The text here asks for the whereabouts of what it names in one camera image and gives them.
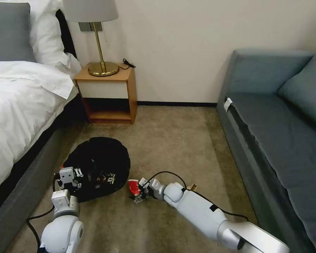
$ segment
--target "floor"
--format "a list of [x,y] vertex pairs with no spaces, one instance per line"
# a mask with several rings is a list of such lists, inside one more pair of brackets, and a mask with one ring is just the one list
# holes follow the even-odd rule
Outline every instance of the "floor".
[[[188,185],[198,184],[197,191],[222,209],[257,222],[215,108],[139,106],[134,125],[73,124],[66,129],[54,170],[79,143],[95,136],[116,138],[127,147],[131,179],[170,170]],[[172,175],[158,179],[165,184],[177,181]],[[34,215],[50,209],[50,196],[51,181]],[[163,201],[135,204],[128,196],[125,185],[112,195],[81,204],[85,232],[77,253],[234,252],[203,236]],[[32,221],[39,235],[51,218]],[[34,253],[36,248],[24,225],[6,253]]]

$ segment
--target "nightstand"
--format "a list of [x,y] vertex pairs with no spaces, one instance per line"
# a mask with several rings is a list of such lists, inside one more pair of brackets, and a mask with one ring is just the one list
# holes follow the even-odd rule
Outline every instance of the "nightstand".
[[134,69],[119,68],[112,76],[96,77],[88,73],[88,67],[75,76],[75,82],[89,122],[133,124],[137,113]]

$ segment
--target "white bed sheet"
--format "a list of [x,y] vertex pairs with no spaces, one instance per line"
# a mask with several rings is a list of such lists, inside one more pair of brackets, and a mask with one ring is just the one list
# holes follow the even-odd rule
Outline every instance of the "white bed sheet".
[[0,184],[77,93],[54,67],[0,62]]

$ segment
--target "table lamp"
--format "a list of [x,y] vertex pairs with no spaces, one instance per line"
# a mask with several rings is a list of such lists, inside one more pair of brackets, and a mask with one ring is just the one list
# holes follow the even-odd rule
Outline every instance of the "table lamp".
[[116,63],[103,60],[101,44],[98,38],[96,22],[105,22],[118,18],[114,0],[63,0],[65,17],[69,21],[92,22],[101,61],[89,65],[89,74],[93,76],[111,76],[119,67]]

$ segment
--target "red object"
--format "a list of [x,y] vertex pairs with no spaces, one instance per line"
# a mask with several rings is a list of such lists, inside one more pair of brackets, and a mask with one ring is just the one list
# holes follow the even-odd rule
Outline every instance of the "red object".
[[138,180],[137,179],[129,179],[129,189],[133,195],[138,195],[140,193],[140,189],[138,188]]

